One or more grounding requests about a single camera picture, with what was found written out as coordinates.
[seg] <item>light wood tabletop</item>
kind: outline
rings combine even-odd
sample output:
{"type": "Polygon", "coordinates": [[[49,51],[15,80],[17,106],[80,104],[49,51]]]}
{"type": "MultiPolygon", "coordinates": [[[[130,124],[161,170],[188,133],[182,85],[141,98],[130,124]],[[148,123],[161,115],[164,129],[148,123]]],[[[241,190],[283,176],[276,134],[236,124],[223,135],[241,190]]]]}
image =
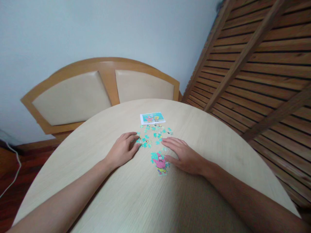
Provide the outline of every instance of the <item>light wood tabletop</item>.
{"type": "MultiPolygon", "coordinates": [[[[142,99],[110,107],[71,133],[40,170],[14,224],[103,159],[122,133],[143,135],[139,116],[152,112],[162,112],[166,123],[161,125],[166,130],[169,127],[173,137],[299,216],[265,162],[227,125],[190,105],[142,99]]],[[[151,148],[141,147],[132,160],[111,174],[72,232],[250,232],[204,178],[172,164],[166,176],[159,176],[151,153],[176,155],[163,151],[156,138],[150,140],[151,148]]]]}

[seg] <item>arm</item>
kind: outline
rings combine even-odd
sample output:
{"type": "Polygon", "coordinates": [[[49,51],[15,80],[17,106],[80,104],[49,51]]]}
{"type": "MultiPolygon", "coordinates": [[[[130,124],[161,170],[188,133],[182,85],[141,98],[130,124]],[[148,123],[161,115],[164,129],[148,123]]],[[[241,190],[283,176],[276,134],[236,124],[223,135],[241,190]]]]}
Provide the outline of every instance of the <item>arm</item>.
{"type": "Polygon", "coordinates": [[[254,232],[311,232],[311,227],[292,212],[206,160],[183,140],[168,137],[162,144],[178,155],[178,160],[166,155],[168,162],[204,176],[254,232]]]}
{"type": "Polygon", "coordinates": [[[30,212],[8,233],[66,232],[106,177],[136,153],[141,144],[132,142],[139,138],[135,134],[122,134],[106,158],[30,212]]]}

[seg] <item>patrick star image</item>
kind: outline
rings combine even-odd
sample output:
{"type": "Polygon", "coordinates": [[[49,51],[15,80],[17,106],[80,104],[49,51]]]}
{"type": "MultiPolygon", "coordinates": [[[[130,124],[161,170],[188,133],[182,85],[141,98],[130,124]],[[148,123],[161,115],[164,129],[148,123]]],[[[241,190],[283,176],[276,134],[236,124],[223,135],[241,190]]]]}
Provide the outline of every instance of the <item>patrick star image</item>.
{"type": "Polygon", "coordinates": [[[147,118],[147,121],[148,121],[148,123],[153,122],[153,116],[152,116],[152,115],[149,115],[148,118],[147,118]]]}
{"type": "Polygon", "coordinates": [[[165,159],[162,159],[162,156],[157,153],[158,160],[153,159],[153,161],[156,163],[156,167],[158,169],[159,175],[162,175],[162,173],[166,174],[166,164],[165,159]]]}

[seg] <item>white wall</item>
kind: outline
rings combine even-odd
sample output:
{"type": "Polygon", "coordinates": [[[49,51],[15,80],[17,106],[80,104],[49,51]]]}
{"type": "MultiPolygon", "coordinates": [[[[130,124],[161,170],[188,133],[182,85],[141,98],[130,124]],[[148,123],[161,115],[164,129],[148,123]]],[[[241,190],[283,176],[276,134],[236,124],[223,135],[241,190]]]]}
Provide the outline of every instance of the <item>white wall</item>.
{"type": "Polygon", "coordinates": [[[0,0],[0,137],[45,135],[20,99],[61,67],[92,57],[147,63],[183,93],[219,0],[0,0]]]}

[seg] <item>chair backrest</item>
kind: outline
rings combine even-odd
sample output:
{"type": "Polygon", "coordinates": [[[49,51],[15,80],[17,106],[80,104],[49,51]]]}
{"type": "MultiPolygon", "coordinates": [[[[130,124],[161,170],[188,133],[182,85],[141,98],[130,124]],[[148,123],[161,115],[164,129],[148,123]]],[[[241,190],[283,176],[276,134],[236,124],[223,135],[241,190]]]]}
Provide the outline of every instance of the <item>chair backrest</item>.
{"type": "Polygon", "coordinates": [[[46,134],[72,131],[100,111],[130,100],[178,101],[179,82],[126,58],[92,58],[61,68],[22,99],[46,134]]]}

